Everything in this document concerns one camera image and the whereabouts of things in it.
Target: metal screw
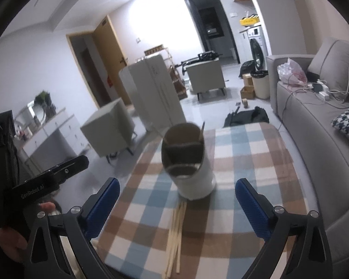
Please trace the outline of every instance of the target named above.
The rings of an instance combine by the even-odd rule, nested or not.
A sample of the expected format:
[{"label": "metal screw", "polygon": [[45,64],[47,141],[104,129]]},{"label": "metal screw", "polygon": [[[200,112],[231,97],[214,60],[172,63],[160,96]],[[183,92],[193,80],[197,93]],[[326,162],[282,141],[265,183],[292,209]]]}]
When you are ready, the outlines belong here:
[{"label": "metal screw", "polygon": [[80,211],[81,211],[81,207],[79,207],[79,206],[75,206],[75,207],[71,208],[71,213],[72,214],[77,214]]},{"label": "metal screw", "polygon": [[40,211],[38,214],[37,214],[37,217],[38,218],[43,218],[45,216],[45,212],[44,211]]},{"label": "metal screw", "polygon": [[276,206],[276,207],[274,207],[274,211],[278,214],[283,214],[284,208],[282,206]]},{"label": "metal screw", "polygon": [[319,213],[317,211],[310,211],[310,216],[314,217],[314,218],[318,218],[319,217]]}]

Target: gray pillow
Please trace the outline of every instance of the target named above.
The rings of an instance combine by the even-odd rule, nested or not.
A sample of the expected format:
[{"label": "gray pillow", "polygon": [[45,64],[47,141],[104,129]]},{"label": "gray pillow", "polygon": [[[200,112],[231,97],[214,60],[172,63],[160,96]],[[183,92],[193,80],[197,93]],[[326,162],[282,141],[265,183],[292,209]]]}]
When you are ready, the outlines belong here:
[{"label": "gray pillow", "polygon": [[330,90],[346,91],[349,70],[349,41],[326,38],[308,67],[327,82]]}]

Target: vanity table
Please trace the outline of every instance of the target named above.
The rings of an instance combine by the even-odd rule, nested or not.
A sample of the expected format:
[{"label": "vanity table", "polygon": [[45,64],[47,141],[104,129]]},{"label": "vanity table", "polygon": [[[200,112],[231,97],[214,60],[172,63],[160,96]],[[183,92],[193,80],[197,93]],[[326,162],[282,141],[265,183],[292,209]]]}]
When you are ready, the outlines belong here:
[{"label": "vanity table", "polygon": [[80,155],[87,146],[88,141],[80,130],[78,120],[74,115],[69,116],[63,108],[17,149],[18,157],[27,170],[36,176]]}]

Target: bundle of chopsticks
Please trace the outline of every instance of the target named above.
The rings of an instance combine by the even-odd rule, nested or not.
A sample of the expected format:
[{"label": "bundle of chopsticks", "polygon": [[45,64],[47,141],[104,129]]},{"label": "bundle of chopsticks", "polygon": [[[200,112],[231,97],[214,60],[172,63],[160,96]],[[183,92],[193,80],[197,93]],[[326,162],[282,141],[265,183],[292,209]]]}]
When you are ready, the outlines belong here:
[{"label": "bundle of chopsticks", "polygon": [[166,249],[166,269],[162,274],[162,279],[171,277],[172,267],[177,253],[176,273],[180,273],[180,256],[181,256],[181,240],[182,225],[185,218],[186,202],[181,202],[177,208],[173,210],[172,224],[168,233],[167,249]]}]

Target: human hand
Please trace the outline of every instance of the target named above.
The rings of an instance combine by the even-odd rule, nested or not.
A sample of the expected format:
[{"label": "human hand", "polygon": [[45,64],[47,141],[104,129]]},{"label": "human hand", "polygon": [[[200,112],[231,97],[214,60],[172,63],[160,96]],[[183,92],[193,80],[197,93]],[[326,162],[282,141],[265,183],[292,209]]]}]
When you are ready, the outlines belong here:
[{"label": "human hand", "polygon": [[[56,209],[56,206],[52,202],[46,202],[41,203],[40,208],[46,213],[51,213]],[[22,252],[26,250],[27,241],[20,233],[7,226],[0,228],[0,247],[10,259],[22,262]]]}]

